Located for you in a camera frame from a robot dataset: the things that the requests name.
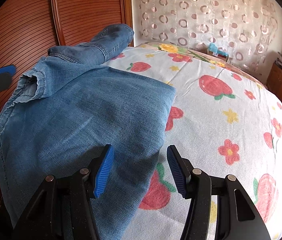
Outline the blue denim jeans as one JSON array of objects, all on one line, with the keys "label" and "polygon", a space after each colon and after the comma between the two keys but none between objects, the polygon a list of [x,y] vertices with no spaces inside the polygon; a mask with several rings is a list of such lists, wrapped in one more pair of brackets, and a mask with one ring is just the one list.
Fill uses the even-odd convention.
[{"label": "blue denim jeans", "polygon": [[114,162],[93,212],[101,239],[121,239],[156,168],[175,89],[106,66],[131,42],[125,24],[57,46],[19,79],[0,112],[0,188],[16,224],[49,175],[72,175],[106,144]]}]

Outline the wooden slatted wardrobe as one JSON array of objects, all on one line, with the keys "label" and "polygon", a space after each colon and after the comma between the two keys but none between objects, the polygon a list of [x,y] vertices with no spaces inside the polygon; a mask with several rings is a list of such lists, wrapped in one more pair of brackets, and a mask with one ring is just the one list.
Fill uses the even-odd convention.
[{"label": "wooden slatted wardrobe", "polygon": [[0,67],[16,67],[11,87],[0,92],[0,110],[50,47],[89,41],[115,23],[132,25],[132,0],[0,0]]}]

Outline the strawberry print white bedsheet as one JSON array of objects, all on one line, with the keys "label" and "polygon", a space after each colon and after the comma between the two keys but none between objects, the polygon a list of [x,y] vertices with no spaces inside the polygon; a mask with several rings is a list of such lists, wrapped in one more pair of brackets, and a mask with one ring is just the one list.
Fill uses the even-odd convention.
[{"label": "strawberry print white bedsheet", "polygon": [[282,104],[266,88],[207,62],[127,48],[108,65],[176,90],[165,146],[207,174],[238,178],[272,239],[282,238]]}]

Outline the floral yellow blanket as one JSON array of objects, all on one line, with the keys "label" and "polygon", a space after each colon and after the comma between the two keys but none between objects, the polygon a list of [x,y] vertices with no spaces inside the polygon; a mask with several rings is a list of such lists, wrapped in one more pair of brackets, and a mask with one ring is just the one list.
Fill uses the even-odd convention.
[{"label": "floral yellow blanket", "polygon": [[146,48],[146,49],[152,49],[152,50],[161,50],[168,53],[178,54],[182,56],[186,56],[192,59],[198,59],[204,62],[207,62],[209,64],[225,68],[227,70],[230,70],[234,72],[235,74],[241,75],[253,82],[255,82],[260,87],[266,87],[263,85],[259,80],[257,80],[255,77],[247,74],[243,70],[239,69],[238,67],[233,66],[232,64],[227,63],[226,61],[219,59],[218,57],[214,57],[205,53],[201,53],[199,51],[195,51],[194,49],[184,48],[180,46],[176,46],[172,43],[159,43],[159,42],[145,42],[141,45],[138,45],[137,48]]}]

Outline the blue plush toy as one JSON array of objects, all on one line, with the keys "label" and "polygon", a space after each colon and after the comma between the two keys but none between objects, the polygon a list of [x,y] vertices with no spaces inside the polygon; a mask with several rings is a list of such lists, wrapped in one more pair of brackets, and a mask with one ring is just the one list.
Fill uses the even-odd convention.
[{"label": "blue plush toy", "polygon": [[215,43],[210,43],[209,44],[209,47],[208,47],[208,51],[209,52],[212,52],[212,54],[214,55],[221,55],[221,56],[223,56],[223,57],[229,57],[229,54],[228,53],[226,53],[225,51],[223,51],[223,50],[219,50],[218,48],[217,48],[217,46],[215,45]]}]

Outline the pink circle patterned curtain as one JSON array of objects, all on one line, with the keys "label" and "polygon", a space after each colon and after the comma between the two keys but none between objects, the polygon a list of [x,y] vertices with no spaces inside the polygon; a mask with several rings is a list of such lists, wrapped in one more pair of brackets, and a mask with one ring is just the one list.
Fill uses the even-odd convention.
[{"label": "pink circle patterned curtain", "polygon": [[274,0],[139,0],[139,10],[143,38],[199,50],[213,44],[252,73],[278,29]]}]

